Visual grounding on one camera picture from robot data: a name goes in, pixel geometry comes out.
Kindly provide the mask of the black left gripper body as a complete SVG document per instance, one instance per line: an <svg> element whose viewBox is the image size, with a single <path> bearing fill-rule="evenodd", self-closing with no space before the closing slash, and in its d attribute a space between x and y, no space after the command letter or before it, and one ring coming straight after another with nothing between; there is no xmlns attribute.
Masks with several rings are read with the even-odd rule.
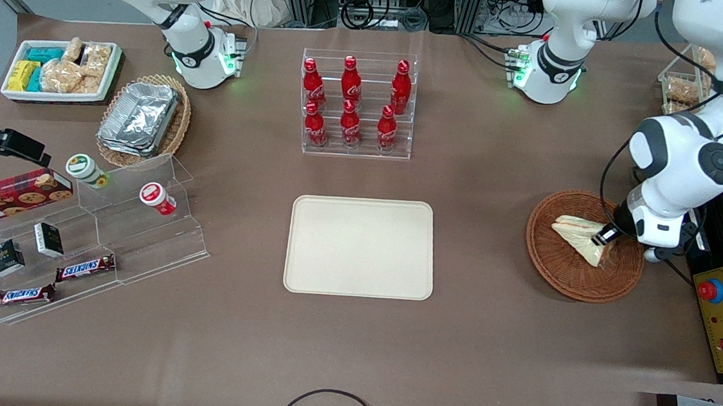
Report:
<svg viewBox="0 0 723 406"><path fill-rule="evenodd" d="M612 214L612 223L617 235L637 237L637 228L633 215L628 207L628 200L623 200Z"/></svg>

